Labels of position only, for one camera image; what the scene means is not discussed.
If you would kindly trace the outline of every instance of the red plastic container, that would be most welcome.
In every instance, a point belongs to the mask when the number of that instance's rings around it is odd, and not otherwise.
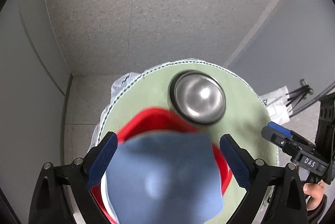
[[[153,107],[139,112],[118,132],[118,143],[121,144],[131,137],[150,130],[173,130],[179,133],[193,132],[195,134],[198,132],[195,127],[188,124],[175,113],[166,109]],[[216,145],[212,144],[212,150],[220,171],[221,192],[223,195],[232,179],[232,172],[220,149]],[[92,194],[110,222],[116,224],[113,218],[107,213],[103,204],[100,186],[94,187],[92,189]]]

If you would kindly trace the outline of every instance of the human hand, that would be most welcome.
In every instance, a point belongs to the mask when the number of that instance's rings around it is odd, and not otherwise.
[[[316,183],[304,184],[304,193],[306,195],[311,196],[309,201],[307,202],[307,211],[312,211],[320,205],[323,199],[323,195],[325,193],[325,186],[326,184],[324,183],[323,180],[321,180],[318,184]]]

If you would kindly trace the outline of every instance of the blue gripper pad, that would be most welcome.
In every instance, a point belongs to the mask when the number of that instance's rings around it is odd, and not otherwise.
[[[103,177],[103,174],[111,162],[117,148],[118,137],[115,133],[113,133],[99,152],[91,167],[88,169],[88,189],[92,189],[94,186],[100,184],[101,178]]]
[[[251,183],[249,181],[249,169],[237,151],[231,145],[230,141],[224,135],[220,139],[220,150],[226,162],[228,163],[229,168],[232,170],[238,185],[244,188],[246,191],[249,191],[251,187]]]
[[[284,128],[284,127],[282,127],[282,126],[280,126],[280,125],[278,125],[274,122],[269,122],[268,126],[271,127],[272,129],[277,130],[280,133],[286,135],[287,137],[292,138],[292,134],[291,134],[291,131],[289,129]]]

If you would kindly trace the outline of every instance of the metal bowl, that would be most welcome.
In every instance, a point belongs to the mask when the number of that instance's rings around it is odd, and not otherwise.
[[[169,96],[176,112],[195,124],[214,124],[226,110],[225,94],[220,84],[199,71],[176,75],[170,83]]]

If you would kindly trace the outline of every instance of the light green round table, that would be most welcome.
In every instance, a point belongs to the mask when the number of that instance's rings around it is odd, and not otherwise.
[[[270,122],[269,115],[255,92],[237,75],[214,64],[200,60],[169,62],[145,71],[132,80],[111,102],[102,121],[100,141],[108,131],[118,132],[134,115],[148,107],[169,108],[168,86],[174,75],[185,70],[198,70],[214,77],[222,86],[227,100],[223,118],[215,125],[201,127],[212,142],[229,133],[240,147],[254,159],[262,158],[269,165],[277,164],[277,147],[261,137],[261,130]],[[223,199],[224,208],[207,224],[226,223],[241,202],[246,191],[232,179]]]

